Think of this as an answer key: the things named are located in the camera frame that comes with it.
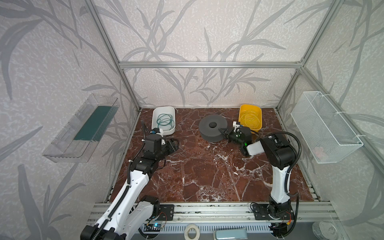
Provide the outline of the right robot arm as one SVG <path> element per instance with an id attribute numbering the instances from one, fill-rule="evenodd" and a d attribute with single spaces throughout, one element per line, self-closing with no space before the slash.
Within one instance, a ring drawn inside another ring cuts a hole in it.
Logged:
<path id="1" fill-rule="evenodd" d="M 264 153 L 272 166 L 273 187 L 269 204 L 266 207 L 251 204 L 251 210 L 273 220 L 280 220 L 285 214 L 290 214 L 291 198 L 299 195 L 290 192 L 290 177 L 301 156 L 300 140 L 292 133 L 281 131 L 253 141 L 254 131 L 237 122 L 232 128 L 219 128 L 219 132 L 229 143 L 237 144 L 244 156 L 253 157 Z"/>

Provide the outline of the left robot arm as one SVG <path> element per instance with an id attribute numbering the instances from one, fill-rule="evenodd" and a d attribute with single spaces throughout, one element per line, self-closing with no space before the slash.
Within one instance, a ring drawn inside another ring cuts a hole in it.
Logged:
<path id="1" fill-rule="evenodd" d="M 126 182 L 118 195 L 93 226 L 85 226 L 82 240 L 129 240 L 141 225 L 160 214 L 159 199 L 138 197 L 159 168 L 159 162 L 179 149 L 179 141 L 159 134 L 149 134 L 131 160 Z"/>

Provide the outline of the grey perforated spool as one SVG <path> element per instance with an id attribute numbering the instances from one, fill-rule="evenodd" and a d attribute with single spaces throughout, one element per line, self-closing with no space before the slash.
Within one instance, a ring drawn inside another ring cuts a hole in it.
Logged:
<path id="1" fill-rule="evenodd" d="M 227 127 L 228 122 L 221 115 L 208 115 L 199 122 L 201 137 L 210 143 L 222 141 L 225 137 L 220 132 L 220 129 L 226 129 Z"/>

